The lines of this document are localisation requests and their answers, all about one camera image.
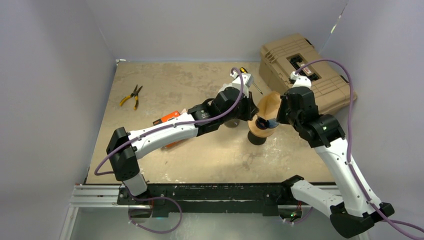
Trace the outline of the red black coffee carafe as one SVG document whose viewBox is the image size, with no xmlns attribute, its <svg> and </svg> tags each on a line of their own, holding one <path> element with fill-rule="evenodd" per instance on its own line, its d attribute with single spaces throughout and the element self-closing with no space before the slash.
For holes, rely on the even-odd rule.
<svg viewBox="0 0 424 240">
<path fill-rule="evenodd" d="M 253 134 L 252 132 L 248 132 L 248 134 L 247 134 L 247 139 L 248 139 L 248 141 L 251 143 L 251 144 L 253 144 L 253 145 L 256 145 L 256 146 L 260 146 L 260 145 L 263 145 L 265 142 L 266 142 L 266 140 L 267 140 L 267 138 L 266 137 L 259 137 L 259 136 L 256 136 L 255 134 Z"/>
</svg>

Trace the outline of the grey glass carafe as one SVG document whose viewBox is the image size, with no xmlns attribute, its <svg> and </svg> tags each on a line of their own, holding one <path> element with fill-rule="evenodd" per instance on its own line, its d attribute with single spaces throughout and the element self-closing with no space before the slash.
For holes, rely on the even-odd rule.
<svg viewBox="0 0 424 240">
<path fill-rule="evenodd" d="M 226 121 L 224 123 L 224 125 L 226 127 L 228 127 L 228 128 L 236 128 L 236 127 L 239 126 L 239 124 L 240 124 L 240 120 L 239 119 L 232 119 L 232 120 Z"/>
</svg>

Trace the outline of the blue glass dripper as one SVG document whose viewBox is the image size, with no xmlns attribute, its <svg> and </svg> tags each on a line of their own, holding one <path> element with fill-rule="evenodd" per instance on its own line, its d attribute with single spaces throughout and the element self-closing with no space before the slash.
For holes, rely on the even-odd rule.
<svg viewBox="0 0 424 240">
<path fill-rule="evenodd" d="M 257 117 L 255 125 L 260 130 L 274 129 L 279 126 L 279 122 L 275 119 L 264 119 L 262 117 Z"/>
</svg>

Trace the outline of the brown paper coffee filter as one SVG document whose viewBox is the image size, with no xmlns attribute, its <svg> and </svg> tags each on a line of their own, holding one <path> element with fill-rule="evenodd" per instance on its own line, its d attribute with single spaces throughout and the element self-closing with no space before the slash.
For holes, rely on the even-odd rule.
<svg viewBox="0 0 424 240">
<path fill-rule="evenodd" d="M 264 95 L 257 104 L 259 109 L 257 116 L 265 120 L 276 119 L 280 105 L 281 94 L 276 91 L 272 91 L 269 94 Z"/>
</svg>

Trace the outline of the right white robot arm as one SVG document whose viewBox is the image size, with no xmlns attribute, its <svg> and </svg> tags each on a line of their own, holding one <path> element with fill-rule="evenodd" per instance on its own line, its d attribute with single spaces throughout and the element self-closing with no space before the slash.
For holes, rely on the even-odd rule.
<svg viewBox="0 0 424 240">
<path fill-rule="evenodd" d="M 351 238 L 372 228 L 395 213 L 390 203 L 382 202 L 365 181 L 352 155 L 338 120 L 320 114 L 312 90 L 293 87 L 281 96 L 277 114 L 281 124 L 293 126 L 308 142 L 332 174 L 340 195 L 330 194 L 295 175 L 282 182 L 280 196 L 288 204 L 304 202 L 326 215 L 334 229 Z"/>
</svg>

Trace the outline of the orange coffee filter box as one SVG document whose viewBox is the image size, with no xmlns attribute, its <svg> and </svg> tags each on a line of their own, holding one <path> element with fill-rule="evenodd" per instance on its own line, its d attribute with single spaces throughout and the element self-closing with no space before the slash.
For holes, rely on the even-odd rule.
<svg viewBox="0 0 424 240">
<path fill-rule="evenodd" d="M 156 119 L 155 121 L 153 121 L 152 122 L 152 125 L 153 126 L 156 126 L 156 125 L 159 125 L 159 124 L 162 124 L 162 123 L 165 123 L 165 122 L 167 122 L 167 121 L 170 121 L 170 120 L 173 120 L 173 119 L 176 119 L 177 117 L 179 117 L 181 114 L 183 114 L 183 113 L 185 113 L 186 112 L 186 109 L 184 108 L 182 111 L 173 111 L 173 112 L 171 112 L 171 113 L 169 113 L 169 114 L 167 114 L 167 115 L 165 115 L 165 116 L 162 116 L 161 118 L 159 118 L 159 119 Z M 178 141 L 175 141 L 175 142 L 172 142 L 172 143 L 169 143 L 169 144 L 167 144 L 167 145 L 165 145 L 164 147 L 162 147 L 162 149 L 163 150 L 165 150 L 165 149 L 171 149 L 171 148 L 173 148 L 175 145 L 178 145 L 180 142 L 182 142 L 183 140 L 178 140 Z"/>
</svg>

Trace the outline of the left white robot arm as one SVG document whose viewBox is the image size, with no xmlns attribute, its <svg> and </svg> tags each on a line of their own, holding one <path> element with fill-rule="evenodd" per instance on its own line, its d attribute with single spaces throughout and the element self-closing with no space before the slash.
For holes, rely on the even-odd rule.
<svg viewBox="0 0 424 240">
<path fill-rule="evenodd" d="M 139 159 L 168 144 L 214 132 L 230 120 L 251 121 L 258 111 L 250 91 L 240 93 L 235 87 L 226 87 L 216 97 L 166 122 L 133 131 L 117 128 L 106 148 L 107 160 L 116 180 L 129 190 L 130 199 L 142 205 L 148 201 L 149 191 Z"/>
</svg>

